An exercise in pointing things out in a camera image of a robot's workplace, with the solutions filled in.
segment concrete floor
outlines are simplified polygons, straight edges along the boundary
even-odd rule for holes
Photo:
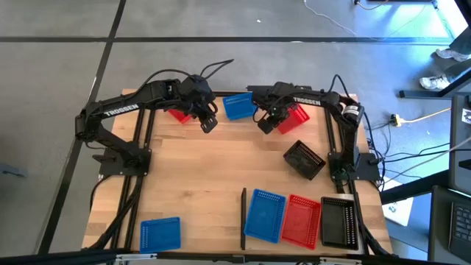
[[[431,5],[387,4],[360,10],[345,0],[308,6],[350,27],[361,37],[446,38]],[[118,0],[0,1],[0,36],[108,36]],[[352,37],[301,0],[127,1],[118,36],[311,36]],[[0,176],[0,256],[35,251],[38,235],[74,137],[74,117],[84,106],[104,48],[103,43],[0,43],[0,161],[26,169],[25,178]],[[449,101],[403,100],[402,89],[420,89],[418,79],[439,74],[453,61],[431,56],[440,46],[368,43],[115,43],[98,99],[135,88],[161,68],[190,72],[218,60],[235,62],[211,77],[212,89],[244,90],[278,80],[327,88],[340,74],[358,94],[370,121],[391,113],[413,119],[449,107]],[[166,74],[162,78],[179,77]],[[392,128],[390,153],[417,152],[449,141],[449,113]],[[381,131],[375,132],[385,149]],[[88,200],[99,165],[83,148],[74,172],[51,251],[78,250],[88,219]],[[388,166],[405,169],[417,160]],[[426,176],[447,167],[410,174]],[[411,181],[400,177],[402,183]]]

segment person's foot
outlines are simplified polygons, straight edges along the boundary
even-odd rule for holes
[[[443,59],[450,59],[450,58],[453,58],[459,62],[462,62],[466,59],[468,59],[470,56],[469,55],[466,55],[466,54],[461,54],[459,52],[455,52],[453,51],[452,49],[448,48],[448,49],[444,49],[444,50],[441,50],[441,49],[437,49],[435,51],[436,55],[438,55],[440,58],[443,58]]]
[[[445,75],[438,77],[423,77],[419,79],[420,85],[425,89],[443,89],[446,88],[450,82],[448,82]]]

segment blue tray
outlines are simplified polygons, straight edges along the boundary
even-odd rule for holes
[[[222,99],[226,115],[230,121],[250,117],[257,108],[252,103],[252,93],[227,96]]]
[[[182,247],[180,218],[171,217],[141,222],[141,248],[139,252],[156,253]]]
[[[250,203],[244,234],[271,243],[280,241],[286,198],[255,189]]]

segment wooden table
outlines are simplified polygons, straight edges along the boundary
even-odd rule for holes
[[[281,135],[274,130],[263,134],[252,119],[229,121],[222,98],[218,125],[205,134],[199,122],[180,124],[169,113],[156,113],[150,148],[152,162],[141,193],[135,223],[132,250],[139,251],[140,223],[143,220],[179,216],[182,223],[182,248],[178,252],[230,254],[342,255],[362,253],[324,247],[317,242],[307,250],[281,241],[271,244],[247,236],[246,250],[240,248],[241,192],[247,188],[247,208],[255,188],[288,196],[297,194],[320,202],[321,197],[352,199],[351,194],[337,194],[330,181],[328,166],[312,180],[298,175],[284,161],[283,154],[298,139],[327,161],[329,141],[324,110],[303,105],[311,117],[304,125]],[[138,112],[117,116],[113,133],[132,140]],[[338,132],[333,123],[334,132]],[[140,142],[144,142],[145,128]],[[368,152],[365,132],[358,131],[358,146]],[[98,187],[88,220],[83,247],[94,243],[116,215],[123,177],[111,177]],[[356,181],[365,225],[381,246],[391,252],[386,222],[378,191],[366,181]],[[121,229],[118,245],[124,245],[127,219]]]

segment plastic crate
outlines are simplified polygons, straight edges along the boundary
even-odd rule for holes
[[[280,241],[286,198],[268,191],[255,189],[244,228],[246,236],[271,243]]]
[[[325,161],[300,140],[283,157],[291,167],[308,180],[312,180],[325,165]]]
[[[315,250],[319,236],[321,209],[319,202],[293,194],[289,195],[281,239]]]
[[[289,117],[278,125],[281,134],[285,134],[309,120],[308,114],[299,105],[290,107],[288,113]]]
[[[182,124],[186,123],[187,121],[191,119],[191,115],[185,115],[183,114],[183,112],[179,110],[169,110],[169,113]]]
[[[141,253],[176,250],[181,246],[179,217],[141,222]]]
[[[322,244],[358,249],[355,203],[348,199],[322,197]]]
[[[255,112],[256,106],[252,103],[252,93],[242,93],[228,96],[222,99],[226,116],[230,121],[250,117]]]

